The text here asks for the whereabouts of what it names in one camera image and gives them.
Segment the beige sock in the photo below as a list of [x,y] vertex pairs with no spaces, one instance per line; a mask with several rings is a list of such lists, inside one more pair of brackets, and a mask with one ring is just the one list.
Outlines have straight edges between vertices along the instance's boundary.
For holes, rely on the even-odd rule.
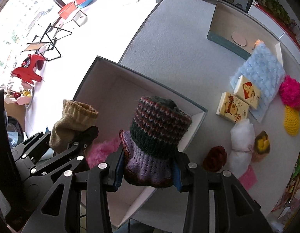
[[98,111],[91,105],[64,99],[62,117],[50,133],[50,148],[57,154],[62,153],[75,135],[95,125],[97,118]]

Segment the dark red knitted flower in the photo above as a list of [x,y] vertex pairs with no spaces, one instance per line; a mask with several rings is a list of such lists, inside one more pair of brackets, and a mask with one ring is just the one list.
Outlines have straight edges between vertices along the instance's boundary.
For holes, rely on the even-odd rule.
[[223,146],[213,147],[203,160],[202,167],[210,173],[220,171],[227,162],[227,153]]

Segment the striped purple knitted hat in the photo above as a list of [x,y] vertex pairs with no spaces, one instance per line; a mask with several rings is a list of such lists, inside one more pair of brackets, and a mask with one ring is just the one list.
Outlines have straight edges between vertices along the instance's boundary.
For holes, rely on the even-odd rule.
[[178,144],[191,123],[171,99],[141,97],[129,130],[119,134],[125,180],[134,186],[171,187]]

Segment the white cloth bundle with twine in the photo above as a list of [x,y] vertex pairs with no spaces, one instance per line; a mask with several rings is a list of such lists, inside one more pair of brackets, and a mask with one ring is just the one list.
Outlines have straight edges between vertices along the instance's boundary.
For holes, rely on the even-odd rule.
[[231,129],[232,149],[227,158],[227,169],[239,179],[247,171],[253,154],[254,126],[244,119]]

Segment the yellow tissue pack red diamond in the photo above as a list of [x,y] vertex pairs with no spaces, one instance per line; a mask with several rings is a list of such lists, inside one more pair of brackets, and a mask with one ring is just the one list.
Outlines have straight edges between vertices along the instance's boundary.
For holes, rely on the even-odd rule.
[[255,110],[258,108],[261,91],[244,75],[238,78],[234,95],[249,104],[251,108]]

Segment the light pink fluffy pompom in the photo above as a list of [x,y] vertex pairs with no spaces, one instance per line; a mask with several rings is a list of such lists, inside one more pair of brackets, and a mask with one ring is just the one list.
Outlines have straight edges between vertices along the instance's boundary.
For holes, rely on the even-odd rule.
[[89,168],[92,169],[100,163],[105,162],[108,155],[118,150],[120,143],[121,140],[119,137],[115,137],[102,143],[97,143],[96,140],[93,141],[92,144],[84,151]]

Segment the pink sponge block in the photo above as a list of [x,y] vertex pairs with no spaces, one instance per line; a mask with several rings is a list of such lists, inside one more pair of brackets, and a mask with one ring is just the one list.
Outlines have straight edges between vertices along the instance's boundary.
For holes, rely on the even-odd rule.
[[255,183],[257,183],[257,177],[253,167],[249,165],[246,172],[242,176],[240,176],[238,180],[240,181],[240,183],[242,184],[242,186],[245,188],[246,191],[250,190],[251,187],[253,187]]

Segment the cluttered snack pile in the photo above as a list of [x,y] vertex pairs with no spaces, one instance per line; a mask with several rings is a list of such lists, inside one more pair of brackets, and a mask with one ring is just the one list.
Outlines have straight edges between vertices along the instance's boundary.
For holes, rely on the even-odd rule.
[[278,214],[276,217],[281,220],[290,217],[300,207],[300,151],[284,193],[273,208],[272,212]]

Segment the dark green storage box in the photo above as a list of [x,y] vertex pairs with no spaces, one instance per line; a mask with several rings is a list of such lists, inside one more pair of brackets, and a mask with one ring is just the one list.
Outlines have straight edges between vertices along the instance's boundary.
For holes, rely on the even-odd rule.
[[[180,110],[191,116],[192,124],[178,145],[179,151],[185,151],[203,123],[207,109],[134,70],[98,56],[73,99],[92,105],[98,111],[95,125],[99,134],[94,141],[102,143],[117,137],[120,130],[129,129],[142,96],[171,99]],[[154,192],[154,187],[137,187],[122,181],[118,191],[107,193],[112,226],[122,226]]]

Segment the pink knitted pouch yellow filling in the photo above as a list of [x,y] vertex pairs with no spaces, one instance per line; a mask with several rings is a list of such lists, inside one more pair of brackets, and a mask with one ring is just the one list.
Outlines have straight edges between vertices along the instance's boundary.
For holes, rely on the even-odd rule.
[[271,150],[270,141],[266,131],[261,131],[255,138],[254,150],[252,153],[251,161],[254,163],[261,162]]

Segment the red plastic stool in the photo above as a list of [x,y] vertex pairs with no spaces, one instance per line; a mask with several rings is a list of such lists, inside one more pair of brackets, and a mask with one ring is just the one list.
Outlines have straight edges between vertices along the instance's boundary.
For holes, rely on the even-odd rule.
[[21,66],[12,70],[11,75],[30,84],[34,84],[34,81],[41,82],[42,77],[35,73],[35,68],[38,69],[37,63],[43,64],[45,61],[41,54],[29,54]]

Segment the black folding chair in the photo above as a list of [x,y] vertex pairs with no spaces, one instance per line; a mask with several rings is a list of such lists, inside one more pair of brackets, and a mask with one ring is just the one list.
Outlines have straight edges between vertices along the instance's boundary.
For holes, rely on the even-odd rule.
[[[62,54],[56,47],[56,44],[60,39],[71,35],[71,31],[49,24],[42,36],[35,35],[33,40],[27,43],[27,46],[22,52],[34,52],[34,54],[44,57],[46,61],[59,59],[62,57]],[[53,58],[45,57],[45,53],[51,51],[55,51],[57,56]]]

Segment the yellow tissue pack bear print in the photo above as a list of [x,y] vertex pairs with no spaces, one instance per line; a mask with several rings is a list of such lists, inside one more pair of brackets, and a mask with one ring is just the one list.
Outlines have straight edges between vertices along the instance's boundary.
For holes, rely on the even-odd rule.
[[226,91],[222,93],[216,115],[237,123],[247,118],[249,107],[246,102]]

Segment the yellow mesh knitted item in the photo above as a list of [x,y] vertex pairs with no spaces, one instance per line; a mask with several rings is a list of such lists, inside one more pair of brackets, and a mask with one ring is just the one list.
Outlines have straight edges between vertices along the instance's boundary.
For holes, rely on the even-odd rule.
[[299,111],[290,106],[284,108],[284,129],[291,136],[297,136],[300,129],[300,115]]

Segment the red basin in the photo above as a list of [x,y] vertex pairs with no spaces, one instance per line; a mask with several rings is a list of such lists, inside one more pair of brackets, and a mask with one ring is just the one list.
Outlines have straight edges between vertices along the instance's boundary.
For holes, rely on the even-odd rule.
[[68,19],[68,17],[77,9],[82,9],[90,5],[93,0],[73,0],[72,2],[64,5],[58,12],[59,17]]

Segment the magenta fluffy pompom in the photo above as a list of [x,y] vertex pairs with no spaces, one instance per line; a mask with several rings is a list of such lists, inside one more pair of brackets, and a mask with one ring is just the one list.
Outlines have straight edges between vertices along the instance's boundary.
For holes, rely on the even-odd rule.
[[286,75],[279,87],[279,95],[282,103],[297,111],[300,111],[300,83]]

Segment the light blue dotted blanket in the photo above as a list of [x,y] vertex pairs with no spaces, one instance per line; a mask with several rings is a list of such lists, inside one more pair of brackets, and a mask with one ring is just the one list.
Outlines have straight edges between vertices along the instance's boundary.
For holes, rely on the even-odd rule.
[[264,43],[260,43],[231,77],[232,89],[236,88],[238,78],[242,75],[261,91],[257,109],[251,110],[254,118],[261,123],[284,80],[285,70],[271,50]]

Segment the round wooden coaster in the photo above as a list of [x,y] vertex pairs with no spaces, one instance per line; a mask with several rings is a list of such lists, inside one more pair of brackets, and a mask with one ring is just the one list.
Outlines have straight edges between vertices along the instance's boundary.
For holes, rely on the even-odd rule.
[[241,47],[244,47],[247,45],[246,38],[239,32],[232,32],[231,38],[237,45],[239,45]]

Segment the shallow teal box lid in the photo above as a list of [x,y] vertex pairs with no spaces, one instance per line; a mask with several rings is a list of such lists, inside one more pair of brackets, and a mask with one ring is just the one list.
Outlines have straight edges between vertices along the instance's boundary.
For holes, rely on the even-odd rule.
[[[244,47],[237,45],[231,38],[232,32],[242,34],[246,38],[247,45]],[[271,31],[250,15],[220,1],[216,3],[207,39],[227,48],[244,60],[251,56],[259,39],[278,61],[283,63],[281,43]]]

